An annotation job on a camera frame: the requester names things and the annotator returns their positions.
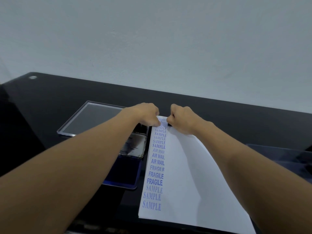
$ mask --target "white wall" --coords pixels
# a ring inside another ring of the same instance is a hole
[[[0,57],[12,78],[312,113],[311,20],[312,0],[0,0]]]

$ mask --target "fist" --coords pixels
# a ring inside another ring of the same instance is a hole
[[[158,107],[150,103],[141,103],[133,107],[126,108],[137,117],[138,122],[145,126],[160,126],[160,121],[156,116],[159,115]]]
[[[167,118],[167,122],[183,134],[193,134],[200,121],[203,119],[190,107],[181,107],[176,104],[171,105],[171,115]]]

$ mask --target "forearm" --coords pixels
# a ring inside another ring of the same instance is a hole
[[[194,135],[206,146],[244,209],[268,233],[304,233],[312,229],[312,185],[200,121]]]
[[[137,123],[122,112],[1,177],[2,233],[64,231],[99,188]]]

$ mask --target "white paper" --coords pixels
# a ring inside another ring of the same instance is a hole
[[[168,127],[153,127],[138,216],[254,234],[240,205],[205,146]]]

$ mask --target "glossy black table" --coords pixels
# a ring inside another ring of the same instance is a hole
[[[312,114],[198,98],[121,85],[31,72],[0,87],[1,143],[12,154],[2,154],[1,174],[18,166],[66,138],[57,134],[87,100],[133,106],[152,102],[161,116],[170,114],[172,103],[190,106],[205,120],[212,121],[240,142],[290,149],[312,147]],[[125,190],[102,185],[69,230],[99,233],[107,228],[130,232],[209,232],[216,230],[138,218],[145,175],[143,159],[138,188]]]

